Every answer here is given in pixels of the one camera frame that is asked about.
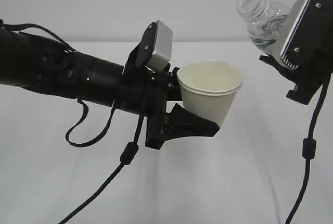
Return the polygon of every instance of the clear plastic bottle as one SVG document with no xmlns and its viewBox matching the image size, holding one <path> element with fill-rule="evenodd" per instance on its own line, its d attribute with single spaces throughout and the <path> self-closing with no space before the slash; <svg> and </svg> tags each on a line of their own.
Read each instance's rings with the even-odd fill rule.
<svg viewBox="0 0 333 224">
<path fill-rule="evenodd" d="M 237 11 L 245 21 L 255 46 L 271 55 L 290 8 L 269 0 L 238 0 Z"/>
</svg>

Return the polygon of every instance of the black strap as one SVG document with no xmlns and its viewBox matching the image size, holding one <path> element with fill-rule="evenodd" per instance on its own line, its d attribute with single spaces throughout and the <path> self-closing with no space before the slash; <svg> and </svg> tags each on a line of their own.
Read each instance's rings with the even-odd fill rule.
<svg viewBox="0 0 333 224">
<path fill-rule="evenodd" d="M 87 117 L 88 115 L 88 112 L 89 112 L 89 108 L 88 106 L 81 100 L 81 99 L 78 99 L 78 103 L 80 103 L 81 105 L 83 105 L 83 114 L 81 116 L 81 119 L 77 122 L 77 124 L 75 124 L 72 128 L 70 128 L 67 133 L 66 133 L 66 141 L 71 144 L 72 146 L 74 147 L 89 147 L 91 145 L 94 145 L 95 143 L 97 143 L 98 141 L 100 141 L 105 135 L 106 133 L 108 132 L 109 130 L 109 127 L 110 127 L 110 124 L 111 124 L 111 120 L 112 120 L 112 116 L 116 110 L 116 108 L 114 106 L 112 106 L 112 110 L 111 110 L 111 114 L 110 114 L 110 117 L 109 117 L 109 120 L 108 122 L 106 123 L 106 126 L 104 127 L 104 129 L 102 130 L 102 132 L 95 138 L 93 138 L 91 141 L 88 141 L 88 142 L 85 142 L 85 143 L 74 143 L 74 142 L 71 142 L 69 140 L 69 135 L 71 134 L 71 132 L 78 126 L 80 125 L 84 120 L 85 118 Z"/>
<path fill-rule="evenodd" d="M 58 37 L 55 33 L 53 33 L 51 30 L 48 30 L 47 28 L 43 27 L 43 26 L 39 26 L 37 24 L 33 24 L 33 23 L 24 23 L 24 24 L 4 24 L 3 20 L 0 19 L 0 28 L 3 27 L 6 30 L 9 31 L 21 31 L 21 30 L 26 30 L 28 28 L 37 28 L 40 30 L 45 31 L 46 33 L 48 33 L 49 35 L 51 35 L 52 37 L 54 37 L 55 39 L 57 39 L 59 42 L 61 42 L 63 45 L 65 45 L 65 47 L 72 51 L 75 52 L 75 49 L 73 49 L 68 43 L 66 43 L 63 39 L 61 39 L 60 37 Z"/>
</svg>

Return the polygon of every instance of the metal plate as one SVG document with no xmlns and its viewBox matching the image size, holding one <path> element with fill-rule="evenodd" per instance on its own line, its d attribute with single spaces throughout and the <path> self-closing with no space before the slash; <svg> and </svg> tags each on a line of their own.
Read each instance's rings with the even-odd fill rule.
<svg viewBox="0 0 333 224">
<path fill-rule="evenodd" d="M 275 46 L 273 48 L 273 57 L 282 66 L 287 67 L 283 63 L 283 59 L 286 59 L 287 49 L 290 42 L 297 31 L 298 25 L 300 24 L 303 15 L 309 5 L 310 0 L 298 0 L 288 15 L 284 26 L 280 30 L 280 35 L 276 40 Z"/>
<path fill-rule="evenodd" d="M 172 30 L 160 20 L 156 24 L 157 30 L 152 56 L 146 67 L 155 72 L 161 72 L 171 60 Z"/>
</svg>

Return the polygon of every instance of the white paper cup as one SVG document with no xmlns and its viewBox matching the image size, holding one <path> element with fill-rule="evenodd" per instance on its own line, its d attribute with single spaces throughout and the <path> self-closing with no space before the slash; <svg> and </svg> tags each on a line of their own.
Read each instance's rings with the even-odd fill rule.
<svg viewBox="0 0 333 224">
<path fill-rule="evenodd" d="M 242 85 L 242 74 L 225 62 L 210 60 L 191 63 L 177 76 L 184 108 L 221 127 Z"/>
</svg>

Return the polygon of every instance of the bolt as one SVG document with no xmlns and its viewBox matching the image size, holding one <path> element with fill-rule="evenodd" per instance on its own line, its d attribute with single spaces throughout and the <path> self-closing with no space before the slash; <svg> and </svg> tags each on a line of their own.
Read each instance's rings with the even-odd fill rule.
<svg viewBox="0 0 333 224">
<path fill-rule="evenodd" d="M 72 78 L 72 77 L 74 76 L 74 73 L 75 73 L 74 70 L 72 70 L 72 69 L 68 69 L 68 70 L 66 70 L 66 72 L 65 72 L 65 76 L 66 76 L 66 78 Z"/>
</svg>

